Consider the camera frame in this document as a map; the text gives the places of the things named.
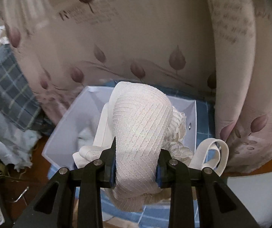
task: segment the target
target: blue tile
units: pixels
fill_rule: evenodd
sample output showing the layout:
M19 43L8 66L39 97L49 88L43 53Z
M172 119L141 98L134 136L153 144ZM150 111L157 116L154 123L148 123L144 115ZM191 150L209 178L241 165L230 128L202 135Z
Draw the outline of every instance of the blue tile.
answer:
M152 217L143 215L139 222L139 225L168 228L169 220L163 219L163 218L152 218Z
M209 120L209 133L211 137L215 138L215 121L214 121L214 104L208 103L208 120Z
M105 200L105 201L108 201L108 200L109 200L108 196L107 196L107 195L105 194L105 192L102 191L102 190L100 190L100 196L101 196L101 199L102 199L102 200Z
M79 195L80 195L80 187L77 187L75 192L75 198L79 199Z
M151 216L154 218L169 219L170 206L167 206L166 208L160 208L158 206L150 208L149 206L147 206L145 211L143 212L143 215Z
M197 132L208 134L209 121L207 104L203 101L196 101Z
M195 96L195 95L192 95L190 93L180 91L180 90L177 91L175 96L176 97L181 97L181 98L184 98L184 99L189 99L189 100L203 100L203 97Z
M108 81L108 82L105 82L102 84L102 86L105 86L105 87L115 87L117 84L116 81L112 80L112 81Z
M196 215L196 210L197 210L197 200L193 201L193 211L194 211L194 217Z
M54 167L53 165L49 168L48 173L47 173L47 178L51 179L53 177L53 175L55 175L55 173L58 171L58 169L56 167Z
M129 220L135 223L138 223L142 213L141 212L124 212L116 208L109 201L101 200L101 210L107 214L112 216Z
M207 161L212 159L214 157L214 154L215 154L215 150L209 150L208 151L208 156L207 156Z
M199 227L199 212L197 211L196 216L194 218L195 227Z
M208 134L200 134L197 133L196 134L196 148L198 147L198 145L205 139L208 138Z
M144 225L138 225L139 228L154 228L152 226L144 226Z
M175 96L177 93L176 89L173 89L170 87L162 87L162 86L157 86L157 85L153 85L153 87L157 88L158 90L162 91L164 94L169 95L169 96Z

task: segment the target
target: white knit garment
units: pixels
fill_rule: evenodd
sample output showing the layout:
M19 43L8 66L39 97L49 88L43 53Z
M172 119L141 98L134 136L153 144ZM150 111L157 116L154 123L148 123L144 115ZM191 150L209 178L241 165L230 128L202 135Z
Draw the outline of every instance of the white knit garment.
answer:
M183 147L185 116L158 89L120 82L114 88L108 116L116 136L116 185L106 189L113 204L128 212L170 197L155 182L161 148L172 157L190 162L192 153Z

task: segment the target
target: white fabric storage box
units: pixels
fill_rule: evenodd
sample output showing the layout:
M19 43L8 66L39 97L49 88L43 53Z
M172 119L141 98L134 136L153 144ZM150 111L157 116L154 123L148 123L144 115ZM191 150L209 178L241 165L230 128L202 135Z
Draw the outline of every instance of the white fabric storage box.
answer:
M77 138L80 131L90 127L93 139L97 131L103 106L109 101L113 87L89 86L79 94L57 125L47 141L42 155L53 166L73 170L73 153L79 151ZM186 136L184 145L191 151L196 146L196 102L179 97L168 96L173 106L186 114Z

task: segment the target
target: white elastic strap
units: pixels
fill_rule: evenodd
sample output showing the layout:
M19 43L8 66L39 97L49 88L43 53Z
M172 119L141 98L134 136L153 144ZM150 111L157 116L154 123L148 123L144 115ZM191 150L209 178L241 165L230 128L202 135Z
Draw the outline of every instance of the white elastic strap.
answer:
M95 159L98 159L102 153L104 147L101 146L83 146L79 150L79 154L81 157L85 158L89 162L92 162Z
M90 161L80 156L79 152L73 154L74 162L78 169L85 167Z
M222 156L219 151L219 148L216 146L216 143L219 144L222 150ZM205 163L205 159L207 157L209 150L215 150L215 153L213 158ZM217 175L220 176L225 170L228 161L228 156L229 148L224 141L215 138L208 138L202 141L202 143L200 143L199 146L197 147L193 155L193 158L190 162L189 168L202 170L205 167L210 167L212 169L215 169L217 164L219 163L219 166L214 171Z

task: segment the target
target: wooden floor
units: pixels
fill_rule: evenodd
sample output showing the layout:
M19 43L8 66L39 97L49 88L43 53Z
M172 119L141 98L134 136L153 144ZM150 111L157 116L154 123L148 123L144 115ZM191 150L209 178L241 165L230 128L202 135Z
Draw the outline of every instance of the wooden floor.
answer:
M50 163L41 155L42 150L47 142L48 137L41 138L33 151L32 163L33 166L26 170L25 173L20 175L23 170L18 173L12 167L9 167L9 173L11 177L21 178L23 181L16 182L10 179L0 181L0 189L5 201L6 210L13 221L15 221L26 208L26 204L23 199L20 199L17 203L8 203L9 200L16 200L26 187L29 190L25 193L27 203L37 195L38 191L48 182L47 173L50 168Z
M29 203L36 196L38 191L48 182L47 173L50 168L50 163L43 158L41 155L42 150L47 142L48 138L43 137L39 140L36 145L36 148L33 152L33 166L31 169L27 169L25 173L21 176L15 170L10 169L10 175L12 177L24 179L22 182L15 182L6 180L1 183L2 195L4 199L11 200L16 199L22 191L29 186L29 191L26 192L25 197L27 202ZM241 176L241 175L254 175L254 174L262 174L272 171L272 160L255 170L250 174L240 174L240 173L226 173L226 176ZM22 213L22 211L26 208L24 201L21 199L17 203L6 203L6 209L12 218L12 220L16 220Z

